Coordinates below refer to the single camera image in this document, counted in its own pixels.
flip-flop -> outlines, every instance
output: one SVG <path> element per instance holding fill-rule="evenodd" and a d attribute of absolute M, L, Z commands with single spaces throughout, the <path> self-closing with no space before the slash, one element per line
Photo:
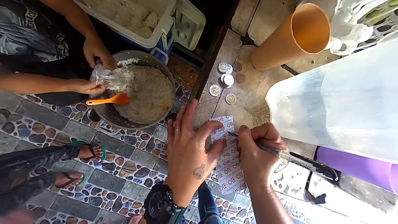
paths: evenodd
<path fill-rule="evenodd" d="M 86 177 L 84 176 L 84 174 L 83 174 L 83 177 L 82 177 L 81 179 L 78 179 L 78 178 L 71 178 L 71 177 L 69 176 L 68 173 L 63 173 L 63 174 L 65 175 L 66 178 L 70 179 L 70 181 L 68 181 L 68 182 L 66 182 L 66 183 L 64 183 L 64 184 L 55 186 L 56 188 L 64 188 L 64 187 L 70 185 L 73 181 L 75 181 L 75 180 L 80 180 L 80 182 L 79 182 L 78 184 L 76 184 L 76 186 L 77 186 L 77 185 L 83 183 L 84 179 L 86 178 Z"/>
<path fill-rule="evenodd" d="M 69 145 L 88 145 L 88 147 L 90 148 L 90 152 L 91 152 L 93 155 L 92 155 L 91 157 L 82 158 L 82 159 L 94 159 L 94 158 L 99 157 L 99 156 L 96 156 L 96 154 L 94 153 L 93 147 L 92 147 L 90 144 L 86 143 L 86 142 L 83 142 L 83 141 L 73 141 L 73 142 L 71 142 Z M 100 146 L 100 149 L 102 150 L 102 156 L 101 156 L 100 158 L 101 158 L 101 160 L 104 160 L 104 159 L 106 158 L 106 151 L 105 151 L 105 149 L 104 149 L 103 147 L 101 147 L 101 146 Z"/>

purple tube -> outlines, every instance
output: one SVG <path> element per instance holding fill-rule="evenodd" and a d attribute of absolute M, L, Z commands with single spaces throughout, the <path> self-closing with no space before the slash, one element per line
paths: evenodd
<path fill-rule="evenodd" d="M 398 165 L 326 147 L 319 147 L 317 160 L 336 170 L 372 183 L 390 192 L 398 192 Z"/>

pot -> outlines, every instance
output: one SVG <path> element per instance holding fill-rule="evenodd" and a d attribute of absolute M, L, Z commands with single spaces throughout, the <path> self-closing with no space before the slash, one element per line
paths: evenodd
<path fill-rule="evenodd" d="M 156 50 L 166 56 L 165 63 L 163 63 L 158 58 L 153 56 L 153 53 Z M 174 85 L 173 75 L 171 74 L 170 70 L 166 66 L 166 64 L 168 62 L 168 55 L 165 54 L 163 51 L 161 51 L 158 48 L 152 49 L 150 54 L 148 54 L 146 52 L 142 52 L 142 51 L 121 51 L 121 52 L 113 54 L 112 57 L 116 61 L 126 60 L 126 59 L 130 59 L 130 58 L 139 59 L 139 61 L 137 63 L 134 63 L 135 65 L 150 66 L 150 67 L 154 67 L 154 68 L 161 70 L 162 73 L 165 76 L 167 76 L 167 78 L 170 80 L 172 85 Z M 176 97 L 176 89 L 174 88 L 173 98 L 175 98 L 175 97 Z M 108 97 L 108 93 L 105 91 L 101 95 L 96 95 L 96 96 L 91 95 L 90 98 L 91 99 L 106 99 L 109 97 Z M 167 114 L 170 112 L 172 106 L 173 106 L 173 102 L 170 103 L 169 110 L 158 121 L 156 121 L 152 124 L 138 124 L 138 123 L 131 122 L 128 119 L 122 117 L 119 114 L 119 112 L 114 108 L 113 104 L 107 103 L 107 104 L 94 105 L 93 108 L 94 108 L 95 112 L 97 112 L 97 114 L 101 118 L 101 120 L 98 122 L 98 124 L 96 126 L 96 129 L 98 131 L 104 132 L 108 135 L 115 135 L 121 129 L 140 130 L 140 129 L 149 128 L 149 127 L 159 123 L 161 120 L 163 120 L 167 116 Z M 113 126 L 113 128 L 106 128 L 107 125 L 105 124 L 105 122 L 108 124 L 111 124 Z"/>

black pen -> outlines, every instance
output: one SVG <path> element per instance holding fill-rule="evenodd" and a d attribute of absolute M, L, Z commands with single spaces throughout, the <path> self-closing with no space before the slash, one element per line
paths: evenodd
<path fill-rule="evenodd" d="M 238 135 L 235 133 L 228 132 L 228 134 L 238 138 Z M 282 159 L 286 159 L 287 161 L 297 164 L 301 167 L 304 167 L 312 172 L 319 173 L 320 175 L 322 175 L 328 179 L 331 179 L 334 181 L 339 180 L 339 177 L 338 177 L 336 171 L 329 166 L 326 166 L 326 165 L 319 163 L 313 159 L 309 159 L 307 157 L 304 157 L 302 155 L 299 155 L 299 154 L 291 152 L 291 151 L 279 150 L 279 149 L 276 149 L 271 146 L 262 145 L 256 141 L 255 141 L 255 143 L 260 149 L 267 151 L 271 154 L 277 155 Z"/>

white paper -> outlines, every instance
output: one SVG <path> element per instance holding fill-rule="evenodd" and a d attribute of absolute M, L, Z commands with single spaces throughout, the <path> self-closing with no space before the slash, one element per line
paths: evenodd
<path fill-rule="evenodd" d="M 216 177 L 219 180 L 221 193 L 223 195 L 235 191 L 244 190 L 246 183 L 243 178 L 243 172 L 239 164 L 239 152 L 236 147 L 235 137 L 229 135 L 227 132 L 234 132 L 234 121 L 232 115 L 222 116 L 219 118 L 212 118 L 222 123 L 222 128 L 214 130 L 211 133 L 211 142 L 224 138 L 226 144 L 219 161 L 216 166 Z"/>

